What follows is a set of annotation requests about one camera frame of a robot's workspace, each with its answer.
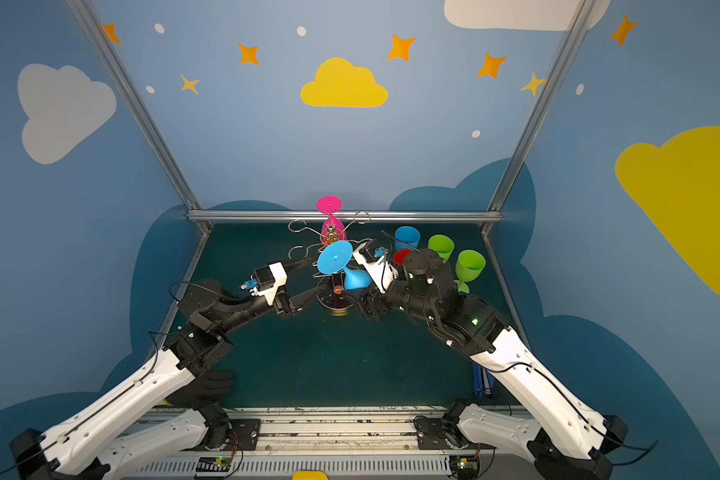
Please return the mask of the blue wine glass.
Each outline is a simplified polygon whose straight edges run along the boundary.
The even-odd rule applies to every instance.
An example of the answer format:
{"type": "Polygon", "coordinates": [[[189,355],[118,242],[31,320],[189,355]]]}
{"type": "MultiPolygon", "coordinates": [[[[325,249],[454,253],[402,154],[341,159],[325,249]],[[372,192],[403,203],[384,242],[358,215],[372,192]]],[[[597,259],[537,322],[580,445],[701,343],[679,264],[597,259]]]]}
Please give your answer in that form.
{"type": "Polygon", "coordinates": [[[369,287],[371,277],[365,270],[348,267],[353,259],[353,246],[349,241],[336,241],[328,245],[317,260],[317,269],[323,275],[344,273],[344,289],[360,290],[369,287]]]}
{"type": "Polygon", "coordinates": [[[420,231],[413,226],[401,226],[394,232],[395,248],[401,250],[416,250],[421,240],[420,231]]]}

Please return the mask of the red wine glass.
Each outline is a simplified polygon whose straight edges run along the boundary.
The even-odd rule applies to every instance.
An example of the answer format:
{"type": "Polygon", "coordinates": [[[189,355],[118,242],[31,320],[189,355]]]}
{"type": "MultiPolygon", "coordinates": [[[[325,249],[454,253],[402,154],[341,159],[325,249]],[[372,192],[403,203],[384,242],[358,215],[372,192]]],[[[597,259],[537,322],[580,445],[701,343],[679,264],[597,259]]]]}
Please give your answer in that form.
{"type": "Polygon", "coordinates": [[[393,256],[394,264],[401,266],[404,263],[406,257],[411,253],[412,253],[412,250],[410,250],[410,249],[403,249],[403,250],[397,251],[393,256]]]}

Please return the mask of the pink wine glass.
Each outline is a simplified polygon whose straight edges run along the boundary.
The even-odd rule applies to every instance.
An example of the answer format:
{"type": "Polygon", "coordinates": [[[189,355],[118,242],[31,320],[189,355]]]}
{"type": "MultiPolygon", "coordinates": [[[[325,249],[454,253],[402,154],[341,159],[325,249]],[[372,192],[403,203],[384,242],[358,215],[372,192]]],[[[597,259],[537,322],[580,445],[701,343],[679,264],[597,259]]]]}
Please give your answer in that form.
{"type": "Polygon", "coordinates": [[[317,209],[327,216],[320,231],[320,241],[328,246],[336,241],[345,241],[345,225],[336,217],[342,207],[342,201],[336,196],[325,196],[318,200],[317,209]]]}

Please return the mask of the green wine glass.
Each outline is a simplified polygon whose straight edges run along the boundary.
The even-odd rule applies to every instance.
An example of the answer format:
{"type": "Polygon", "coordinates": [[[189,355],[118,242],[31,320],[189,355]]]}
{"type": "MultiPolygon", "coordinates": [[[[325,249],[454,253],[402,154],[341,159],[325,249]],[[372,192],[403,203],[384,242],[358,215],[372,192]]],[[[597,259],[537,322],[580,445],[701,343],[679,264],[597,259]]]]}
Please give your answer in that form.
{"type": "Polygon", "coordinates": [[[469,283],[481,275],[486,264],[485,257],[476,250],[462,250],[458,254],[455,274],[457,289],[460,293],[470,293],[469,283]]]}
{"type": "Polygon", "coordinates": [[[443,260],[449,260],[455,249],[455,243],[444,234],[435,234],[429,238],[427,248],[435,252],[443,260]]]}

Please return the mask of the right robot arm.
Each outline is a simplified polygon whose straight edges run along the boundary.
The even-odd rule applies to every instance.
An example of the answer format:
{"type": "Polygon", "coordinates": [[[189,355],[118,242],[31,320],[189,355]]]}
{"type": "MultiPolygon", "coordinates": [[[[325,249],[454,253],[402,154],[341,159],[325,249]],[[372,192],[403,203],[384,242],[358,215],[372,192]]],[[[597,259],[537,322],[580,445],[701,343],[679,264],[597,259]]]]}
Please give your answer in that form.
{"type": "Polygon", "coordinates": [[[455,406],[442,419],[453,436],[520,457],[545,479],[611,477],[614,465],[607,455],[623,445],[627,425],[578,399],[495,307],[459,291],[445,259],[421,249],[396,266],[375,241],[357,247],[353,258],[371,278],[358,299],[364,315],[399,311],[424,321],[436,338],[487,370],[530,415],[499,414],[475,403],[455,406]]]}

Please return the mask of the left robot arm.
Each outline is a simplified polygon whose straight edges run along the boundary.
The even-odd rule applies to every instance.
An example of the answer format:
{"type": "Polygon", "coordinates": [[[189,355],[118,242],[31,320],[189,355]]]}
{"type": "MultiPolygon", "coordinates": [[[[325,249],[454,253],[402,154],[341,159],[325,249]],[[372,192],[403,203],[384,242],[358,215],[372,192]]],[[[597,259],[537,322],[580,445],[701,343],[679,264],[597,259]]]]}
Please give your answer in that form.
{"type": "Polygon", "coordinates": [[[306,257],[259,268],[242,284],[240,296],[213,279],[188,283],[178,302],[185,326],[167,335],[141,367],[67,420],[44,431],[27,429],[11,441],[18,476],[123,479],[175,452],[224,443],[231,433],[229,417],[211,399],[157,426],[126,431],[160,401],[197,386],[231,350],[232,332],[270,312],[281,318],[302,312],[317,291],[292,296],[286,284],[311,263],[306,257]]]}

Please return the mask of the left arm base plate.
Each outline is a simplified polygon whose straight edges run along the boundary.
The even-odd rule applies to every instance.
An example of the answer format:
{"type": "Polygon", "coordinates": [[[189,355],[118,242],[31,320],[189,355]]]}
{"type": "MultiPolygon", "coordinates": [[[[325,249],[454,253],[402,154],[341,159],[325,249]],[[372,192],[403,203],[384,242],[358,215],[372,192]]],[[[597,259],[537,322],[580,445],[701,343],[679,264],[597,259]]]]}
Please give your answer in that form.
{"type": "Polygon", "coordinates": [[[260,419],[230,419],[224,426],[209,429],[200,449],[207,451],[255,451],[260,437],[260,419]]]}

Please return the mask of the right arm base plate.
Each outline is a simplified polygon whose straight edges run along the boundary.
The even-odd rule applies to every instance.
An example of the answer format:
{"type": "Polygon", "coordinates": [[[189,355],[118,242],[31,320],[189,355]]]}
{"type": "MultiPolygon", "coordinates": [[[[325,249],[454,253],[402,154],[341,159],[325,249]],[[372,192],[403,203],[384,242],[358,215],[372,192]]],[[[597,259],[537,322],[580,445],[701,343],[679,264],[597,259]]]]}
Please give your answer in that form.
{"type": "Polygon", "coordinates": [[[419,450],[494,449],[493,445],[468,440],[452,422],[441,418],[416,416],[412,424],[419,450]]]}

